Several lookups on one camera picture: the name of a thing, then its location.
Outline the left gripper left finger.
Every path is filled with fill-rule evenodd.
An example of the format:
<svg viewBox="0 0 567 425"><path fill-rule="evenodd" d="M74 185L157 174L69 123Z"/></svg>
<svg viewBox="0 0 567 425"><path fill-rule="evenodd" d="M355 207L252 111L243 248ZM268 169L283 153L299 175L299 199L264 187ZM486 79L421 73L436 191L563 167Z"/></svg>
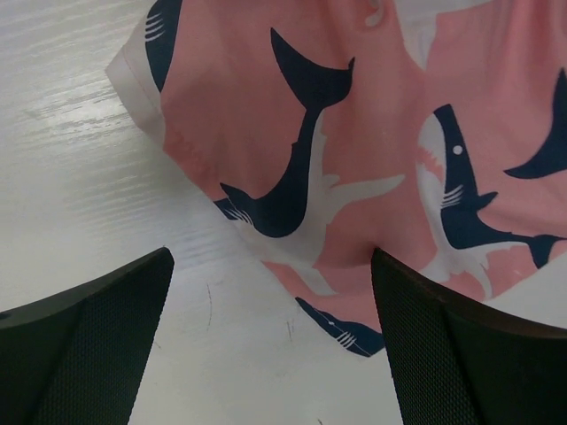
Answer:
<svg viewBox="0 0 567 425"><path fill-rule="evenodd" d="M3 424L126 424L167 299L160 248L1 314Z"/></svg>

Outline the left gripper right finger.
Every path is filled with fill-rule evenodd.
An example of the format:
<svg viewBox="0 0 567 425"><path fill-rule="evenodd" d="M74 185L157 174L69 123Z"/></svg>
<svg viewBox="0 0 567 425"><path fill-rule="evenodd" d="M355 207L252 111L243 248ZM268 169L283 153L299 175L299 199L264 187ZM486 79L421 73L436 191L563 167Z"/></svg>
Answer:
<svg viewBox="0 0 567 425"><path fill-rule="evenodd" d="M483 305L377 249L371 277L406 424L564 424L566 331Z"/></svg>

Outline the pink shark print shorts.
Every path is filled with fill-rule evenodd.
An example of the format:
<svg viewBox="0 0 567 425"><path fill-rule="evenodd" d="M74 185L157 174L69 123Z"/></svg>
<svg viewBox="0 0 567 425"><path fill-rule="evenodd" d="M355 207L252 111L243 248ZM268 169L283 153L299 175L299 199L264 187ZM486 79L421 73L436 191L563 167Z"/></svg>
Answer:
<svg viewBox="0 0 567 425"><path fill-rule="evenodd" d="M106 73L355 355L375 249L478 301L566 257L563 1L157 1Z"/></svg>

